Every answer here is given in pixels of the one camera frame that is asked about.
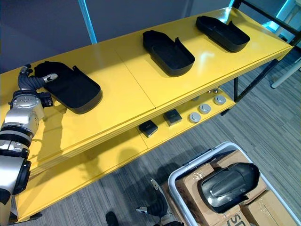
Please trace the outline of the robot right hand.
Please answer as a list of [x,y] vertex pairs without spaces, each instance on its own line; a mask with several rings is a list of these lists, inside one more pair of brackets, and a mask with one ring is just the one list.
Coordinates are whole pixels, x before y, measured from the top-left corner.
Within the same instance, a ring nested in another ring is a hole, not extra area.
[[156,199],[151,205],[149,205],[147,207],[141,206],[139,208],[136,208],[136,211],[139,213],[159,217],[160,224],[162,226],[165,226],[169,223],[177,221],[176,218],[174,217],[173,213],[170,210],[166,196],[165,196],[162,188],[160,187],[160,185],[153,178],[151,178],[150,183],[152,184],[152,187],[154,188]]

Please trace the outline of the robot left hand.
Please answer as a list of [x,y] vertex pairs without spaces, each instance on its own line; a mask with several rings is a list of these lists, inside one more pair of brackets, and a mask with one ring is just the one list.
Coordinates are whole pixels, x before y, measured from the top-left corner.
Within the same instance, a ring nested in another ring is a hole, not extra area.
[[56,73],[51,73],[41,78],[29,76],[32,72],[30,64],[26,64],[21,68],[17,80],[20,90],[37,90],[58,78]]

